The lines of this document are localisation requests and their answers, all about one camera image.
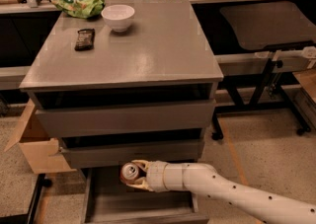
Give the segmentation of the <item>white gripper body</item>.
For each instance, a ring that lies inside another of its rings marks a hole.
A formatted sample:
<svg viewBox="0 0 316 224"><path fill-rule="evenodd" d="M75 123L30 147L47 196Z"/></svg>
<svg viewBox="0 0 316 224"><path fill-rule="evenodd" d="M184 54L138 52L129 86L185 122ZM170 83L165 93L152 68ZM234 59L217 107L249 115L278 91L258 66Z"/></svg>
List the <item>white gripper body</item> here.
<svg viewBox="0 0 316 224"><path fill-rule="evenodd" d="M167 162L150 162L146 181L150 191L184 191L183 166L181 164L170 164Z"/></svg>

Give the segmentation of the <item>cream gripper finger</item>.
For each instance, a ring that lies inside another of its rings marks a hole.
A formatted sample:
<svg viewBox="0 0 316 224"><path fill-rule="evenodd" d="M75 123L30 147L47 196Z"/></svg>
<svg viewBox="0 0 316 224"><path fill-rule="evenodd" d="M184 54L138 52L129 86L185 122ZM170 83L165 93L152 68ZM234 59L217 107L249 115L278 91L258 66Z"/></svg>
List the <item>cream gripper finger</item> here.
<svg viewBox="0 0 316 224"><path fill-rule="evenodd" d="M133 183L127 183L126 185L128 187L152 191L152 187L148 184L147 181L135 181Z"/></svg>
<svg viewBox="0 0 316 224"><path fill-rule="evenodd" d="M146 160L132 160L132 163L135 164L143 172L148 171L149 162Z"/></svg>

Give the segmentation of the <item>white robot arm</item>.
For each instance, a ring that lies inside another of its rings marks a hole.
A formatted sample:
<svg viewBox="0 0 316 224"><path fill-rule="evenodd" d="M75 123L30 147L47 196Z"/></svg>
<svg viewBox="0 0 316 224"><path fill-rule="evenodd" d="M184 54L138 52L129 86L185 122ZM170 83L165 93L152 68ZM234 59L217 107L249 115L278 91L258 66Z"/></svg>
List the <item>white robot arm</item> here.
<svg viewBox="0 0 316 224"><path fill-rule="evenodd" d="M138 189L223 200L265 224L316 224L315 205L231 182L204 163L133 160L122 166L120 178Z"/></svg>

